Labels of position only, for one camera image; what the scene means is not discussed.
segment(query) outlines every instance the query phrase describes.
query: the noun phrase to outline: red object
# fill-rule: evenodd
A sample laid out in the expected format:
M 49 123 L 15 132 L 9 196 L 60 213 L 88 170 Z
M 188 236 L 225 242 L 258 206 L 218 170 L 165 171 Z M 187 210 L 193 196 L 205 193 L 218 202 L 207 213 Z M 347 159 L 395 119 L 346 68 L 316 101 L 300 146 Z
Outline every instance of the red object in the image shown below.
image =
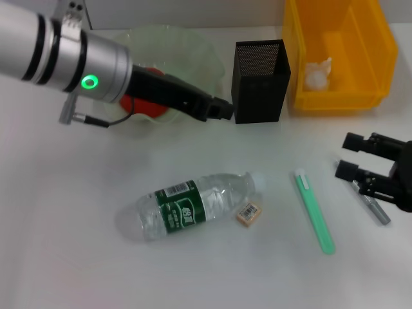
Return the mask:
M 164 75 L 162 71 L 155 68 L 148 68 L 148 70 L 159 75 Z M 131 111 L 131 104 L 132 98 L 128 95 L 124 95 L 120 100 L 120 106 L 128 113 Z M 135 98 L 135 114 L 145 114 L 151 118 L 157 118 L 166 113 L 168 109 L 166 106 Z

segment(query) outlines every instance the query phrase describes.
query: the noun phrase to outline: black mesh pencil holder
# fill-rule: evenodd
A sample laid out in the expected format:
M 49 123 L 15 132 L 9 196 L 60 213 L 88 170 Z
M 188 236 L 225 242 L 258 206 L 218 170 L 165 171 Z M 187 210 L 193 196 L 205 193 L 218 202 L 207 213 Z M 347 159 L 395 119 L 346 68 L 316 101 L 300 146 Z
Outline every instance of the black mesh pencil holder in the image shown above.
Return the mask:
M 236 123 L 279 121 L 289 78 L 283 40 L 237 42 L 232 80 Z

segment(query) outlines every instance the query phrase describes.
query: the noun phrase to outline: eraser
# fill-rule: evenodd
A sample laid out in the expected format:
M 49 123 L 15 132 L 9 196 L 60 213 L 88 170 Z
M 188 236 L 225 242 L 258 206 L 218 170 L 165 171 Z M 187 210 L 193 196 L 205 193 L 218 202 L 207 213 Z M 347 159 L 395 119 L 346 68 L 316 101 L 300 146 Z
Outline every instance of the eraser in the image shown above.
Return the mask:
M 249 227 L 261 214 L 262 209 L 253 203 L 248 203 L 236 216 L 240 223 Z

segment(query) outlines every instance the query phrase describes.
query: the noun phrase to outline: green indicator light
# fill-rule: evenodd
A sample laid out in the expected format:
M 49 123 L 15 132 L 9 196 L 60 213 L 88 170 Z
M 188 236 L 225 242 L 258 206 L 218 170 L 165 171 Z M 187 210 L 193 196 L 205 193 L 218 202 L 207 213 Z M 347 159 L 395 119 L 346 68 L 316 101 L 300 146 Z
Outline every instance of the green indicator light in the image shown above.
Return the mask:
M 82 87 L 84 89 L 93 89 L 96 88 L 98 84 L 98 78 L 96 75 L 87 75 L 82 79 Z

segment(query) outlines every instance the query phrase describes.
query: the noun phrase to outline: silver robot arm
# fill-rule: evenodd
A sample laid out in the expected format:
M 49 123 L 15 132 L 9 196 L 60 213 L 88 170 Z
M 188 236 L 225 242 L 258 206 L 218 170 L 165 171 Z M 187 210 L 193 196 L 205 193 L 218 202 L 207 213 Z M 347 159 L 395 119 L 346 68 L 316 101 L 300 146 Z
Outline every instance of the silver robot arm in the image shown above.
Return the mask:
M 0 3 L 0 73 L 68 93 L 60 123 L 108 127 L 75 112 L 79 95 L 116 102 L 124 94 L 206 121 L 230 119 L 233 107 L 170 75 L 133 65 L 129 50 L 82 30 L 83 1 L 59 1 L 53 19 Z

